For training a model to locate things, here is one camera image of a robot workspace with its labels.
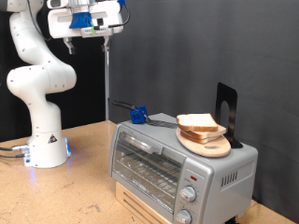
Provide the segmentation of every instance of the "wooden surface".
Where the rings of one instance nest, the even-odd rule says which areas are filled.
[[[28,168],[22,159],[0,158],[0,224],[141,224],[116,200],[115,182],[108,175],[114,127],[103,121],[64,130],[72,156],[56,168]],[[0,147],[26,141],[9,141]],[[294,224],[256,202],[237,220],[242,224]]]
[[[223,157],[231,151],[229,141],[223,136],[206,144],[200,144],[181,136],[180,129],[177,128],[177,138],[188,150],[205,157]]]
[[[116,199],[145,224],[170,224],[170,222],[118,182],[116,183]]]

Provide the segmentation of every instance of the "wire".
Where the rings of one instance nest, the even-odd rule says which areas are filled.
[[[47,40],[47,41],[51,41],[51,40],[52,40],[52,37],[51,37],[51,36],[50,36],[49,38],[46,38],[45,36],[43,36],[43,34],[41,33],[41,31],[37,28],[37,26],[36,26],[36,22],[35,22],[35,19],[34,19],[34,16],[32,15],[32,11],[31,11],[31,7],[30,7],[30,2],[29,2],[29,0],[27,0],[27,2],[28,2],[29,11],[30,11],[30,16],[31,16],[32,22],[34,23],[34,26],[35,26],[37,32],[38,32],[38,33],[39,33],[45,40]]]
[[[22,157],[25,157],[25,154],[19,154],[19,155],[12,156],[12,157],[0,155],[0,157],[3,157],[3,158],[22,158]]]
[[[9,148],[9,147],[0,147],[0,150],[2,150],[2,151],[12,151],[12,148]]]
[[[126,23],[128,23],[129,22],[129,20],[131,19],[131,12],[130,12],[130,9],[124,4],[124,6],[125,6],[125,8],[127,9],[127,11],[128,11],[128,18],[127,18],[127,21],[126,22],[124,22],[123,24],[117,24],[117,25],[109,25],[108,26],[108,28],[113,28],[113,27],[119,27],[119,26],[123,26],[123,25],[125,25]]]

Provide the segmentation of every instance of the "bread slice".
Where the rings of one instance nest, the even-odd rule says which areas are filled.
[[[211,114],[177,115],[179,128],[184,132],[216,132],[218,124]]]
[[[188,135],[194,137],[194,138],[199,138],[199,139],[205,139],[205,138],[210,138],[210,137],[215,137],[215,136],[221,136],[226,133],[226,128],[221,126],[220,124],[218,125],[218,130],[216,132],[194,132],[194,131],[189,131],[186,132]]]
[[[196,137],[193,137],[191,135],[188,134],[189,132],[184,132],[182,130],[180,130],[180,136],[184,137],[184,138],[187,138],[188,140],[190,141],[193,141],[195,143],[200,143],[200,144],[205,144],[205,143],[208,143],[210,141],[213,141],[217,138],[220,138],[222,135],[217,135],[217,136],[213,136],[213,137],[208,137],[208,138],[196,138]]]

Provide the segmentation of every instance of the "silver toaster oven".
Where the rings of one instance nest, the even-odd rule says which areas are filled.
[[[186,149],[174,129],[125,121],[113,134],[109,174],[170,223],[221,224],[250,206],[257,158],[245,144],[205,158]]]

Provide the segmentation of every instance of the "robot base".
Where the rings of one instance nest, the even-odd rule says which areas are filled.
[[[65,163],[71,155],[67,138],[62,136],[61,130],[53,133],[34,133],[28,139],[28,145],[30,151],[24,157],[25,166],[51,168]]]

